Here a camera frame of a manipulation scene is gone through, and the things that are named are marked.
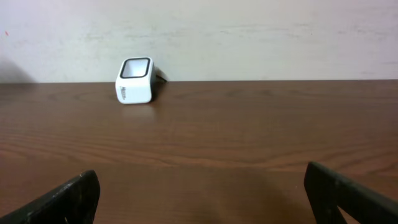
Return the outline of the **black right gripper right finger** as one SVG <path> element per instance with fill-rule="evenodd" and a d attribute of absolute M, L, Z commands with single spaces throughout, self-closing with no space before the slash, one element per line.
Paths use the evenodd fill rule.
<path fill-rule="evenodd" d="M 309 162 L 304 187 L 317 223 L 397 223 L 397 202 L 317 163 Z"/>

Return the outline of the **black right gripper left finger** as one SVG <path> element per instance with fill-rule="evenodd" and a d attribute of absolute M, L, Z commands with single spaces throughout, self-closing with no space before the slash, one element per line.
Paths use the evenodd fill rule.
<path fill-rule="evenodd" d="M 87 170 L 1 217 L 1 224 L 93 224 L 99 198 L 96 172 Z"/>

